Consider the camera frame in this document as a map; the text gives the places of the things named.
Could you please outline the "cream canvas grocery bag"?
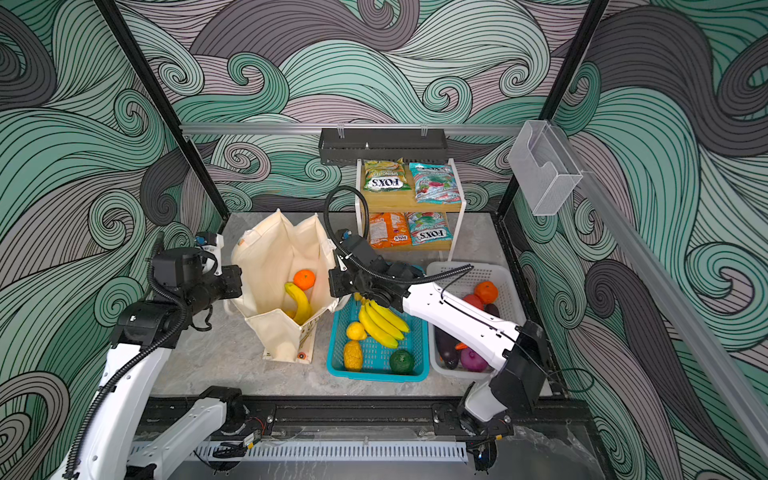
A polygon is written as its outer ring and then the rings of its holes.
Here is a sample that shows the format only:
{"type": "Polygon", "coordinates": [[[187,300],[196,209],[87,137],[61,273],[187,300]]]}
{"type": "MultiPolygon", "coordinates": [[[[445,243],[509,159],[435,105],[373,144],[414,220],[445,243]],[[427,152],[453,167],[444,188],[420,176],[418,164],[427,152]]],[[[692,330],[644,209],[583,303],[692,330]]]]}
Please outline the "cream canvas grocery bag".
{"type": "Polygon", "coordinates": [[[231,260],[242,269],[243,284],[242,296],[231,304],[263,345],[263,358],[311,363],[320,318],[340,310],[349,300],[330,295],[328,271],[335,266],[334,245],[319,216],[292,223],[277,210],[240,236],[231,260]],[[294,274],[302,269],[312,270],[316,283],[305,291],[313,315],[298,325],[292,319],[296,303],[284,285],[293,283],[294,274]]]}

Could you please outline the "orange mandarin fruit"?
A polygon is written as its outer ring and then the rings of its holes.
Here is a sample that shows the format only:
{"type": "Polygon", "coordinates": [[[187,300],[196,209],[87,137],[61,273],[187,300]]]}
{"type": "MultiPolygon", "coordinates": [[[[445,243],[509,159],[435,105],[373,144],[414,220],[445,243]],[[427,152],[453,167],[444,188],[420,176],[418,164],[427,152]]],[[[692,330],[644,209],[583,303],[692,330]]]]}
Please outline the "orange mandarin fruit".
{"type": "Polygon", "coordinates": [[[293,283],[302,291],[310,290],[316,283],[316,274],[310,269],[299,270],[294,274],[293,283]]]}

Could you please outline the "yellow banana bunch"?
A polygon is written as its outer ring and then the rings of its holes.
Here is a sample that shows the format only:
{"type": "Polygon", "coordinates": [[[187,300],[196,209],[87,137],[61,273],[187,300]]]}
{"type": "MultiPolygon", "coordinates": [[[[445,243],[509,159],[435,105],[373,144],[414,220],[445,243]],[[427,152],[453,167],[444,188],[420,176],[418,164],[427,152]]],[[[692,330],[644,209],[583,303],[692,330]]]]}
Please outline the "yellow banana bunch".
{"type": "Polygon", "coordinates": [[[359,303],[358,322],[365,333],[385,348],[397,349],[399,342],[405,340],[410,332],[408,324],[398,315],[372,300],[353,295],[359,303]]]}

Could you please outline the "single yellow banana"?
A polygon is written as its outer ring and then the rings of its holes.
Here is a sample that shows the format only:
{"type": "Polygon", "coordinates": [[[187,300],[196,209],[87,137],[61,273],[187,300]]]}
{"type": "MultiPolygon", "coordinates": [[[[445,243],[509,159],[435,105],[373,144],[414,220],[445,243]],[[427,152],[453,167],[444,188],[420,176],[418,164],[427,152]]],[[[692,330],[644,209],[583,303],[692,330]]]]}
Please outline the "single yellow banana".
{"type": "Polygon", "coordinates": [[[284,285],[286,294],[296,303],[296,311],[292,319],[298,325],[304,325],[313,315],[313,310],[304,290],[292,282],[284,285]]]}

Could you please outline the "yellow green Fox's candy bag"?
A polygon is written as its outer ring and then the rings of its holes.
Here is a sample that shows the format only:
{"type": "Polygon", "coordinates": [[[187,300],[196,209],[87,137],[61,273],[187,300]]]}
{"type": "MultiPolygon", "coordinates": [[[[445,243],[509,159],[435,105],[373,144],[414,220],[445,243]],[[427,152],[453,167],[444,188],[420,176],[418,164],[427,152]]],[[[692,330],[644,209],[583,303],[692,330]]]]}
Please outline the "yellow green Fox's candy bag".
{"type": "Polygon", "coordinates": [[[406,191],[411,187],[402,160],[368,160],[364,162],[363,188],[371,192],[406,191]]]}

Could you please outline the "teal red candy bag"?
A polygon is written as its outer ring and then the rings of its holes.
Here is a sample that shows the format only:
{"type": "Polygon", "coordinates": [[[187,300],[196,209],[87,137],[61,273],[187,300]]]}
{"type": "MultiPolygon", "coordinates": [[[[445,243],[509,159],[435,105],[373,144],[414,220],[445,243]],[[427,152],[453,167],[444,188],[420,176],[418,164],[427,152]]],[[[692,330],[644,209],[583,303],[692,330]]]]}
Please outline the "teal red candy bag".
{"type": "Polygon", "coordinates": [[[456,177],[450,165],[410,163],[417,203],[455,204],[461,202],[456,177]]]}

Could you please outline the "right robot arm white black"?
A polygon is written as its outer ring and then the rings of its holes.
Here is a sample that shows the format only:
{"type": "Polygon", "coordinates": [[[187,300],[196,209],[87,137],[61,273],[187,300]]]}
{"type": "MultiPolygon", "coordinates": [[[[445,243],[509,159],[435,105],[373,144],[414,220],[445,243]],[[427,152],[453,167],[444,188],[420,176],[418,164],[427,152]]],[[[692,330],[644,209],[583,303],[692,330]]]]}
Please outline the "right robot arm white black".
{"type": "Polygon", "coordinates": [[[335,298],[358,294],[370,302],[381,301],[385,307],[432,324],[479,354],[493,374],[465,394],[462,410],[476,423],[487,424],[504,412],[531,414],[548,380],[543,329],[532,321],[519,324],[501,319],[438,284],[472,271],[470,264],[425,276],[409,264],[385,260],[364,235],[334,230],[330,205],[342,192],[352,193],[368,207],[359,190],[345,185],[331,190],[324,200],[322,218],[336,262],[329,270],[330,294],[335,298]]]}

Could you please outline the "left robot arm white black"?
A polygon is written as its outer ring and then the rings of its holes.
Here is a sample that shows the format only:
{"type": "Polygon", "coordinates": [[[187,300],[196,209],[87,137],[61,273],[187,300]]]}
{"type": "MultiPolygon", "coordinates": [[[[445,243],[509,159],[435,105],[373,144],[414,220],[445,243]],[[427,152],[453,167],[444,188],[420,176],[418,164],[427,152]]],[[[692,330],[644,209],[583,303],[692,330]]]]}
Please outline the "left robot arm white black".
{"type": "Polygon", "coordinates": [[[221,262],[221,235],[200,232],[191,247],[157,238],[147,279],[153,294],[120,314],[103,378],[56,479],[167,479],[198,445],[223,427],[240,432],[246,408],[237,388],[209,387],[165,432],[132,450],[151,390],[195,315],[242,293],[241,270],[221,262]]]}

